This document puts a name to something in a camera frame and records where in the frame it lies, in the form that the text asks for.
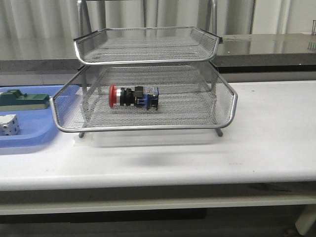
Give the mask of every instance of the metal mesh desk organizer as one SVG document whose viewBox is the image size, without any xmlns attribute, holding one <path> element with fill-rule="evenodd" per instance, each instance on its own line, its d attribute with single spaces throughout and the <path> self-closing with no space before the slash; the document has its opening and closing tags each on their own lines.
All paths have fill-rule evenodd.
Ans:
<svg viewBox="0 0 316 237">
<path fill-rule="evenodd" d="M 102 29 L 75 39 L 85 66 L 51 98 L 54 121 L 64 132 L 211 128 L 221 136 L 237 94 L 209 63 L 218 43 L 195 27 Z M 158 88 L 158 105 L 109 106 L 113 84 Z"/>
</svg>

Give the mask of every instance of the blue plastic tray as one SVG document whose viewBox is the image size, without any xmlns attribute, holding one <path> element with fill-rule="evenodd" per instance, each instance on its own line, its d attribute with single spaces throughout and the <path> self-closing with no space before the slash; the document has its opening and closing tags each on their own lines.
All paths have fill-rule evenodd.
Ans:
<svg viewBox="0 0 316 237">
<path fill-rule="evenodd" d="M 0 92 L 19 89 L 22 93 L 52 96 L 61 87 L 61 85 L 8 86 L 0 87 Z M 17 135 L 0 136 L 0 147 L 36 146 L 51 141 L 57 134 L 58 129 L 54 124 L 50 106 L 44 110 L 0 111 L 0 116 L 10 114 L 17 115 L 20 131 Z"/>
</svg>

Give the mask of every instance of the metal frame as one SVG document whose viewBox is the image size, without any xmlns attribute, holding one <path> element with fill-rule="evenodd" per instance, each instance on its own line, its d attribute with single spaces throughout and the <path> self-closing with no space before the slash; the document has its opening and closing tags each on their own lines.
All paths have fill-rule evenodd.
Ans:
<svg viewBox="0 0 316 237">
<path fill-rule="evenodd" d="M 88 33 L 91 33 L 91 23 L 89 18 L 89 11 L 87 7 L 87 1 L 100 1 L 100 0 L 78 0 L 78 17 L 79 17 L 79 35 L 83 36 L 83 18 L 87 25 Z M 205 30 L 210 32 L 210 21 L 212 17 L 212 33 L 217 34 L 217 0 L 208 0 L 207 2 L 207 16 L 205 22 Z"/>
<path fill-rule="evenodd" d="M 90 18 L 89 18 L 89 12 L 88 12 L 88 8 L 87 8 L 87 4 L 86 4 L 86 1 L 91 1 L 91 0 L 78 0 L 77 1 L 77 7 L 78 7 L 78 16 L 79 16 L 79 35 L 82 37 L 84 34 L 83 34 L 83 24 L 84 24 L 84 21 L 83 21 L 83 18 L 85 18 L 85 23 L 87 25 L 87 30 L 88 30 L 88 34 L 92 34 L 92 29 L 91 29 L 91 23 L 90 23 Z M 206 22 L 205 22 L 205 31 L 209 33 L 210 31 L 210 21 L 211 21 L 211 17 L 212 17 L 212 34 L 216 35 L 217 34 L 217 0 L 208 0 L 207 2 L 207 16 L 206 16 Z M 237 94 L 236 92 L 229 86 L 229 84 L 223 80 L 221 77 L 219 77 L 220 80 L 223 81 L 223 83 L 232 91 L 233 95 L 234 95 L 234 101 L 233 101 L 233 108 L 232 108 L 232 112 L 231 112 L 231 117 L 230 117 L 230 121 L 229 123 L 227 123 L 225 126 L 222 126 L 222 127 L 226 127 L 228 126 L 231 121 L 233 120 L 234 118 L 234 115 L 235 115 L 235 110 L 236 110 L 236 102 L 237 102 Z M 82 86 L 84 86 L 86 84 L 86 78 L 83 77 L 82 78 Z M 54 121 L 56 122 L 57 121 L 57 117 L 56 117 L 56 111 L 55 111 L 55 108 L 54 106 L 52 106 L 52 110 L 53 110 L 53 117 L 54 117 Z M 147 128 L 147 127 L 143 127 L 143 128 L 140 128 L 140 127 L 137 127 L 134 128 L 134 127 L 131 127 L 129 128 L 128 130 L 138 130 L 138 129 L 141 129 L 141 130 L 149 130 L 149 129 L 195 129 L 195 128 L 201 128 L 201 126 L 198 126 L 198 127 L 165 127 L 164 128 L 161 128 L 161 127 L 155 127 L 155 126 L 151 126 L 150 128 Z M 203 128 L 213 128 L 216 130 L 216 133 L 218 136 L 222 137 L 223 136 L 223 132 L 221 130 L 221 127 L 203 127 Z M 124 128 L 120 128 L 120 127 L 117 127 L 117 128 L 113 128 L 111 130 L 126 130 L 126 127 Z M 84 136 L 84 133 L 86 131 L 82 132 L 80 131 L 80 134 L 79 134 L 79 137 L 82 138 Z"/>
</svg>

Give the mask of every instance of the tray leg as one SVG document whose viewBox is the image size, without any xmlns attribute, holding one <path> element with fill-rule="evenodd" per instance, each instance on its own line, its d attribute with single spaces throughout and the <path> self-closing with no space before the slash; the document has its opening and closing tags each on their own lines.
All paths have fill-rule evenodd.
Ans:
<svg viewBox="0 0 316 237">
<path fill-rule="evenodd" d="M 80 132 L 79 133 L 79 138 L 83 138 L 84 137 L 84 132 Z"/>
<path fill-rule="evenodd" d="M 216 128 L 215 131 L 217 133 L 217 136 L 219 136 L 219 137 L 223 136 L 223 132 L 222 132 L 222 130 L 220 128 Z"/>
</svg>

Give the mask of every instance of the lower mesh tray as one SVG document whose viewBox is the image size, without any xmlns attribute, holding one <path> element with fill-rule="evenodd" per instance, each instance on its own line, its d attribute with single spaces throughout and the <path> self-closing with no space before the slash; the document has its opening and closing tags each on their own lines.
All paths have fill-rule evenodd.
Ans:
<svg viewBox="0 0 316 237">
<path fill-rule="evenodd" d="M 158 87 L 158 110 L 111 108 L 111 84 Z M 89 132 L 222 128 L 232 121 L 236 102 L 235 91 L 208 62 L 156 63 L 84 67 L 53 96 L 51 107 L 60 130 Z"/>
</svg>

